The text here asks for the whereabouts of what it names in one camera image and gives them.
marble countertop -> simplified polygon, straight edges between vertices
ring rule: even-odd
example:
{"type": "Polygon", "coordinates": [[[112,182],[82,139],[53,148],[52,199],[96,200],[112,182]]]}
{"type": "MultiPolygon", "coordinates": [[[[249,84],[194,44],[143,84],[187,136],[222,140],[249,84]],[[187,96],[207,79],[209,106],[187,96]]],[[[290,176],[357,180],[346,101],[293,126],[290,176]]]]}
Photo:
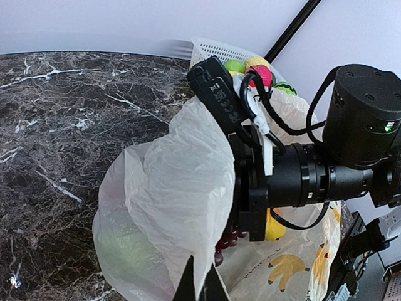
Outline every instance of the marble countertop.
{"type": "Polygon", "coordinates": [[[188,66],[116,53],[0,56],[0,300],[124,300],[96,259],[98,188],[125,147],[168,132],[193,96],[188,66]]]}

pink ball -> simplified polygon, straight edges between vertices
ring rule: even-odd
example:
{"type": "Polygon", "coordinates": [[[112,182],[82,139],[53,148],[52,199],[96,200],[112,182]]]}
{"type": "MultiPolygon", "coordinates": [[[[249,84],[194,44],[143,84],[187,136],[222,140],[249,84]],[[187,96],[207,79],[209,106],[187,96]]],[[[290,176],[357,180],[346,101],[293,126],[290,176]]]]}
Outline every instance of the pink ball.
{"type": "MultiPolygon", "coordinates": [[[[272,82],[273,82],[273,74],[271,73],[270,69],[266,66],[263,65],[258,65],[258,66],[253,66],[250,67],[246,70],[246,73],[248,73],[249,71],[256,71],[263,79],[263,85],[265,87],[270,87],[272,82]]],[[[253,82],[253,80],[249,83],[249,85],[251,87],[256,87],[255,83],[253,82]]]]}

banana print on bag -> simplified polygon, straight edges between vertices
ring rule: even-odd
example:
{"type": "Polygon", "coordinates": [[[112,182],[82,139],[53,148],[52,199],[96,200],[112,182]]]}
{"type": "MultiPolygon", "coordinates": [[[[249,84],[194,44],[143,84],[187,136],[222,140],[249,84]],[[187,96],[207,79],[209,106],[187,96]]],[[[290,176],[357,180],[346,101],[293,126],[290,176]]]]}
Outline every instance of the banana print on bag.
{"type": "Polygon", "coordinates": [[[281,276],[280,280],[280,292],[284,293],[287,287],[288,280],[302,271],[310,271],[310,268],[307,268],[302,259],[295,255],[281,255],[272,260],[269,263],[269,268],[276,267],[269,276],[269,284],[272,284],[276,281],[277,278],[281,276]]]}
{"type": "Polygon", "coordinates": [[[316,254],[316,260],[313,263],[313,275],[318,281],[319,285],[323,285],[325,281],[325,270],[328,268],[328,260],[330,259],[331,254],[327,250],[327,243],[322,243],[319,246],[318,253],[316,254]]]}
{"type": "Polygon", "coordinates": [[[340,224],[341,223],[341,214],[340,212],[338,212],[338,209],[333,208],[330,206],[330,208],[333,210],[334,212],[334,217],[336,218],[337,222],[340,224]]]}

green fruit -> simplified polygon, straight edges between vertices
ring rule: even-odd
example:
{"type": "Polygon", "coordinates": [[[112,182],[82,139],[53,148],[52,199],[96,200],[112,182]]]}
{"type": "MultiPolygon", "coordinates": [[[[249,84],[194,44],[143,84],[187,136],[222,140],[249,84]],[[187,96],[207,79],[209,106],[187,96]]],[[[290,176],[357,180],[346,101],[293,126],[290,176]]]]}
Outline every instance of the green fruit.
{"type": "Polygon", "coordinates": [[[246,71],[245,65],[236,60],[227,61],[224,67],[226,67],[228,71],[236,71],[239,73],[245,73],[246,71]]]}
{"type": "Polygon", "coordinates": [[[273,86],[276,84],[277,79],[276,79],[276,75],[274,75],[274,73],[272,72],[271,74],[273,74],[273,86]]]}
{"type": "Polygon", "coordinates": [[[100,229],[94,235],[94,242],[102,268],[127,281],[138,278],[141,273],[157,277],[163,268],[158,268],[155,263],[163,262],[163,255],[134,225],[128,211],[116,210],[102,215],[102,221],[100,215],[96,214],[93,225],[100,229]]]}
{"type": "Polygon", "coordinates": [[[288,95],[296,95],[295,88],[286,82],[278,82],[273,86],[276,89],[286,92],[288,95]]]}

white plastic bag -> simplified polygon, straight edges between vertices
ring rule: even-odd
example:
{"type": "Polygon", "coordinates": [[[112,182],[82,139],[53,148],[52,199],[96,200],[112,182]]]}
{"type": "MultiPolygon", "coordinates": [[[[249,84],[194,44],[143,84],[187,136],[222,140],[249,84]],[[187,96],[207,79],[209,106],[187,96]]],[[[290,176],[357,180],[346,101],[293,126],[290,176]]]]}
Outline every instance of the white plastic bag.
{"type": "MultiPolygon", "coordinates": [[[[297,96],[273,89],[271,103],[293,129],[305,127],[309,105],[297,96]]],[[[308,136],[293,137],[269,120],[269,126],[284,144],[310,143],[308,136]]],[[[313,116],[312,124],[317,122],[313,116]]],[[[321,130],[315,135],[320,138],[321,130]]],[[[281,208],[283,218],[306,226],[318,217],[322,205],[281,208]]],[[[340,243],[340,202],[331,202],[323,221],[316,227],[287,230],[279,241],[250,243],[240,240],[224,250],[218,271],[232,301],[320,301],[326,295],[330,266],[340,243]]]]}
{"type": "Polygon", "coordinates": [[[93,221],[107,282],[129,301],[170,301],[194,256],[197,295],[232,206],[234,158],[194,97],[169,134],[126,148],[110,166],[93,221]]]}

